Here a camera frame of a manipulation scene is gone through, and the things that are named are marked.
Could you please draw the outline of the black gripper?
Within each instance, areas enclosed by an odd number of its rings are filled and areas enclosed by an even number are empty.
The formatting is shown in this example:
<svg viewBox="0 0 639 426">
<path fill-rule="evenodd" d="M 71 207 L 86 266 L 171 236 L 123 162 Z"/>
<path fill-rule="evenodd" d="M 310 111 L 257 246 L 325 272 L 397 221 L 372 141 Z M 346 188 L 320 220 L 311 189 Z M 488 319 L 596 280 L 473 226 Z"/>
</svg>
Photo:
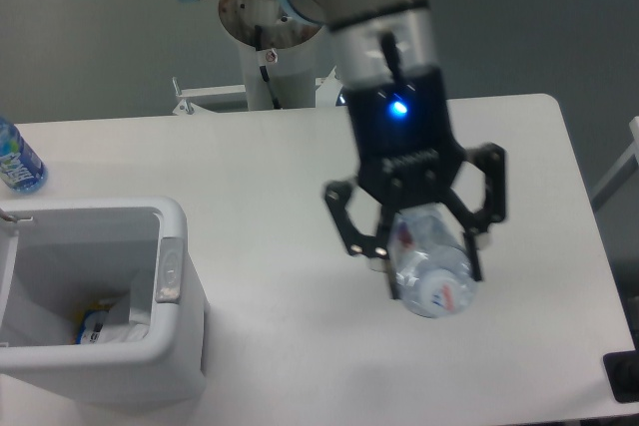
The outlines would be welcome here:
<svg viewBox="0 0 639 426">
<path fill-rule="evenodd" d="M 465 151 L 459 144 L 436 67 L 400 84 L 344 89 L 343 96 L 359 156 L 357 181 L 329 181 L 323 198 L 346 252 L 379 260 L 390 298 L 399 300 L 388 252 L 394 217 L 398 210 L 438 203 L 448 190 L 446 207 L 463 229 L 472 278 L 483 281 L 478 238 L 507 217 L 505 150 L 488 143 Z M 451 188 L 463 160 L 484 177 L 483 204 L 474 212 Z M 359 231 L 347 210 L 357 183 L 380 203 L 374 235 Z"/>
</svg>

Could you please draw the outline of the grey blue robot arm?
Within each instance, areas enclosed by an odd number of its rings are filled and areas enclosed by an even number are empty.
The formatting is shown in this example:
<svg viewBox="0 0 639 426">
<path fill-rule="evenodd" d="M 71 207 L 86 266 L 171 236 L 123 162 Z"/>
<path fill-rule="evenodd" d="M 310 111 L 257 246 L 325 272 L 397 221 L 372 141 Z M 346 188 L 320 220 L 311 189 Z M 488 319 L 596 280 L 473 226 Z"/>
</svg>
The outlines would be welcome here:
<svg viewBox="0 0 639 426">
<path fill-rule="evenodd" d="M 359 157 L 353 179 L 331 181 L 324 200 L 346 251 L 389 261 L 401 211 L 447 207 L 463 230 L 473 279 L 478 238 L 505 220 L 506 154 L 455 139 L 435 55 L 428 0 L 278 0 L 328 29 Z"/>
</svg>

